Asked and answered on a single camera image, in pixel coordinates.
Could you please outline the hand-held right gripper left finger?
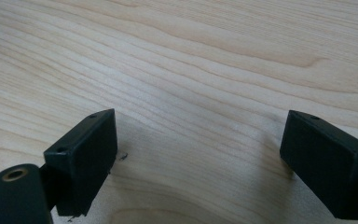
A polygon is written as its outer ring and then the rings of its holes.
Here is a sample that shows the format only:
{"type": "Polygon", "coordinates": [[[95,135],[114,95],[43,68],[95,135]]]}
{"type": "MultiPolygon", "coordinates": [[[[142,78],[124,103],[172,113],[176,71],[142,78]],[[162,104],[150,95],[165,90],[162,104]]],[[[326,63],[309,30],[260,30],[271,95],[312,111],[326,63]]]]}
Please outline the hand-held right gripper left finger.
{"type": "Polygon", "coordinates": [[[82,119],[44,152],[40,168],[48,208],[62,217],[85,216],[117,155],[114,109],[82,119]]]}

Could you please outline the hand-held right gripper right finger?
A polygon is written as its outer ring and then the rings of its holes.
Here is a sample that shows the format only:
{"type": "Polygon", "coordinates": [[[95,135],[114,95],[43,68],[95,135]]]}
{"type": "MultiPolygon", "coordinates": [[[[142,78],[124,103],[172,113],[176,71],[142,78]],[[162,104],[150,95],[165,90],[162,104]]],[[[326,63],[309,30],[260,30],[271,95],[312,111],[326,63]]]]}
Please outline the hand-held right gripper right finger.
{"type": "Polygon", "coordinates": [[[358,139],[316,116],[288,112],[282,160],[336,218],[358,220],[358,139]]]}

